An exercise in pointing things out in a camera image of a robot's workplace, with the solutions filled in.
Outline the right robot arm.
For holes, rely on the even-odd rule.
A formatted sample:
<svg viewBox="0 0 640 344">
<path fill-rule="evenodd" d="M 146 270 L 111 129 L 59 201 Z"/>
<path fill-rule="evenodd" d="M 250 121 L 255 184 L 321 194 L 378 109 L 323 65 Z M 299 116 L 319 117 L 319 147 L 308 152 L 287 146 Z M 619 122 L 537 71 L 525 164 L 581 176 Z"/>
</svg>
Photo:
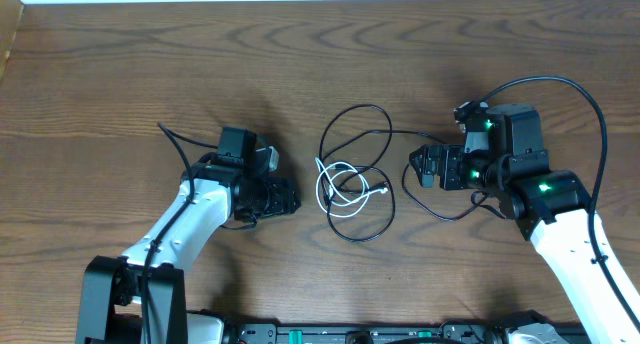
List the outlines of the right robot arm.
<svg viewBox="0 0 640 344">
<path fill-rule="evenodd" d="M 560 282 L 593 343 L 636 343 L 639 294 L 613 253 L 578 176 L 553 171 L 540 116 L 527 104 L 468 102 L 454 111 L 459 145 L 424 145 L 409 163 L 421 186 L 495 197 Z"/>
</svg>

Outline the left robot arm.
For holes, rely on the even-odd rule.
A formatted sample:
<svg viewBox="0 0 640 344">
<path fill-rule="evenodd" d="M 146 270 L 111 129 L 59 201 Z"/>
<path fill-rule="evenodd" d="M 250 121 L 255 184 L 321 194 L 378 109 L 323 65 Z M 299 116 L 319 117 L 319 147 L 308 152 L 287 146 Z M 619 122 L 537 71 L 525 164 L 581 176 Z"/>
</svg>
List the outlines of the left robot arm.
<svg viewBox="0 0 640 344">
<path fill-rule="evenodd" d="M 78 343 L 237 343 L 236 326 L 186 306 L 185 275 L 229 220 L 244 229 L 300 206 L 291 178 L 275 176 L 279 153 L 249 130 L 225 127 L 218 144 L 186 162 L 164 214 L 118 257 L 86 267 Z"/>
</svg>

